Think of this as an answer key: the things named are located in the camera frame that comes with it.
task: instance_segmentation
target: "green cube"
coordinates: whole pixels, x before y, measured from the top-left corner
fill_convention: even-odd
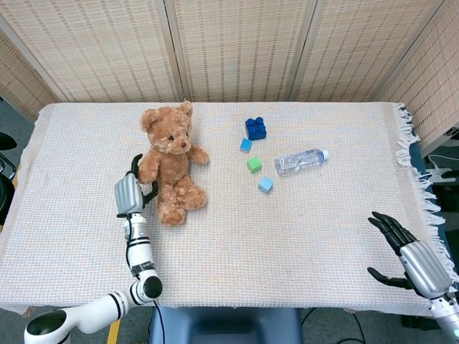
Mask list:
[[[250,172],[255,173],[261,170],[261,161],[258,157],[251,158],[247,161],[247,167],[249,168]]]

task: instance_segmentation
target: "bottle cap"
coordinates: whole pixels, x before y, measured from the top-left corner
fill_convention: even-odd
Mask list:
[[[324,160],[328,160],[328,157],[330,156],[330,153],[327,150],[323,150],[322,153],[323,153],[323,159]]]

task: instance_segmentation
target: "teddy bear leg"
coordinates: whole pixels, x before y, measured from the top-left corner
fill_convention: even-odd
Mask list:
[[[177,194],[172,185],[165,185],[159,189],[156,211],[159,221],[166,226],[181,224],[185,220],[185,210],[177,201]]]
[[[193,210],[206,205],[206,193],[191,181],[188,174],[175,185],[175,189],[177,199],[184,209]]]

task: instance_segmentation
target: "teddy bear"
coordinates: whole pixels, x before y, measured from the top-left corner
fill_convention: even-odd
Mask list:
[[[158,181],[156,212],[166,226],[181,224],[186,210],[206,205],[207,195],[189,176],[189,161],[207,164],[209,154],[191,143],[193,106],[185,100],[179,106],[146,110],[141,129],[147,132],[151,148],[138,164],[142,184]]]

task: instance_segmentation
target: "teddy bear foot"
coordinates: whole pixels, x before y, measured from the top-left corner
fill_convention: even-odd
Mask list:
[[[158,210],[158,218],[166,226],[175,226],[185,221],[185,210],[178,206],[163,206]]]
[[[205,192],[196,187],[193,194],[187,194],[186,197],[181,201],[181,205],[186,210],[195,210],[202,208],[207,203],[207,196]]]

